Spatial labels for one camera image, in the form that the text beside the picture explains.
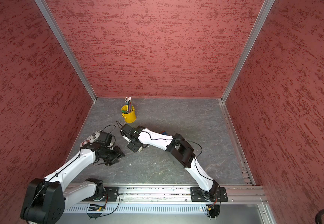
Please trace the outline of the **yellow pencil cup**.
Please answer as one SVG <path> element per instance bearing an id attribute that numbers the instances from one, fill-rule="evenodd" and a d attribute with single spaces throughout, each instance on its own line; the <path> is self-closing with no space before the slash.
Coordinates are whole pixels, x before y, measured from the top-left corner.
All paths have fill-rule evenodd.
<path id="1" fill-rule="evenodd" d="M 127 110 L 130 110 L 129 108 L 127 108 L 127 105 L 123 106 L 121 108 L 121 112 L 122 112 L 122 117 L 125 120 L 126 123 L 133 123 L 136 121 L 137 117 L 136 117 L 136 113 L 135 113 L 135 108 L 132 105 L 131 106 L 131 110 L 130 112 L 128 112 Z"/>

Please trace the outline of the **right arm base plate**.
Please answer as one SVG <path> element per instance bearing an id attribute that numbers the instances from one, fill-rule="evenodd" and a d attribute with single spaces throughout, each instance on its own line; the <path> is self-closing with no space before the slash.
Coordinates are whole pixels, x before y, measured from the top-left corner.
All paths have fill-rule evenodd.
<path id="1" fill-rule="evenodd" d="M 211 193 L 201 190 L 199 187 L 191 187 L 190 196 L 193 202 L 228 202 L 226 189 L 218 186 Z"/>

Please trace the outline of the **flag patterned pouch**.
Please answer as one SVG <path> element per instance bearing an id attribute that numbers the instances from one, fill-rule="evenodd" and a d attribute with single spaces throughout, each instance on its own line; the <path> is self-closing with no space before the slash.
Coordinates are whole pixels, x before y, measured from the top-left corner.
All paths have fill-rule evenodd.
<path id="1" fill-rule="evenodd" d="M 101 132 L 102 130 L 95 131 L 92 135 L 87 137 L 84 141 L 80 143 L 80 148 L 82 148 L 87 143 L 94 143 L 97 140 L 97 138 L 99 138 Z"/>

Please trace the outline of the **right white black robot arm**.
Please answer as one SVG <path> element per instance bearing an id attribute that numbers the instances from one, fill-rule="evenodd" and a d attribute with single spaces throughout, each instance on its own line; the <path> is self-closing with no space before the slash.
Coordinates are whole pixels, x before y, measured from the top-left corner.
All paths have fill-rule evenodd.
<path id="1" fill-rule="evenodd" d="M 133 128 L 125 124 L 120 130 L 122 137 L 128 141 L 127 147 L 138 152 L 145 146 L 154 146 L 168 153 L 171 159 L 180 167 L 185 169 L 197 182 L 201 191 L 200 197 L 206 201 L 214 202 L 218 197 L 219 184 L 209 176 L 198 161 L 198 155 L 194 153 L 191 143 L 180 134 L 163 135 L 138 126 Z"/>

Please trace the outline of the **aluminium front rail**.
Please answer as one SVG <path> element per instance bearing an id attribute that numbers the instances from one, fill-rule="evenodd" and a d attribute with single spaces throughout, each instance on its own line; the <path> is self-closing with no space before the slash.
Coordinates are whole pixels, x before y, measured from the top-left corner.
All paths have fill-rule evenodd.
<path id="1" fill-rule="evenodd" d="M 200 204 L 209 202 L 193 202 L 190 196 L 190 188 L 193 185 L 180 184 L 108 184 L 104 187 L 119 187 L 120 201 L 122 203 L 143 204 Z M 223 204 L 268 204 L 262 186 L 253 185 L 225 185 L 228 202 Z"/>

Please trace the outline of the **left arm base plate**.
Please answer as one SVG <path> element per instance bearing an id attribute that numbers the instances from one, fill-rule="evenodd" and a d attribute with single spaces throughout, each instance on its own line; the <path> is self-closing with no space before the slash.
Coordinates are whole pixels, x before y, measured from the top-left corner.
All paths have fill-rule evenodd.
<path id="1" fill-rule="evenodd" d="M 105 193 L 100 201 L 94 200 L 94 197 L 86 198 L 83 202 L 92 202 L 92 203 L 102 203 L 102 202 L 117 202 L 118 201 L 118 194 L 119 194 L 119 187 L 112 186 L 112 187 L 104 187 Z"/>

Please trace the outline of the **coloured pencils bundle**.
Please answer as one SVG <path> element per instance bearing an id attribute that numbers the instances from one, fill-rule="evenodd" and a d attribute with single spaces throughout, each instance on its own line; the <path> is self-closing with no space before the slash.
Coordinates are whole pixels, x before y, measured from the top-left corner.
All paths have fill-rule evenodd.
<path id="1" fill-rule="evenodd" d="M 125 98 L 125 109 L 123 109 L 124 114 L 128 114 L 132 112 L 132 103 L 131 103 L 131 97 L 126 97 Z"/>

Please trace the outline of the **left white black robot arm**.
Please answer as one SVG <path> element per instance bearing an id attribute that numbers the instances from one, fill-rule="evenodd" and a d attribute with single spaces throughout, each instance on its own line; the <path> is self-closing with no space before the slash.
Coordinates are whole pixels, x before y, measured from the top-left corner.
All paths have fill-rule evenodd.
<path id="1" fill-rule="evenodd" d="M 116 200 L 118 193 L 106 190 L 103 181 L 88 178 L 77 186 L 68 186 L 89 165 L 99 165 L 99 160 L 103 160 L 104 165 L 112 166 L 124 156 L 118 146 L 85 144 L 58 170 L 28 184 L 20 218 L 28 224 L 55 224 L 65 211 L 85 199 L 95 201 L 97 210 L 105 207 L 108 201 Z"/>

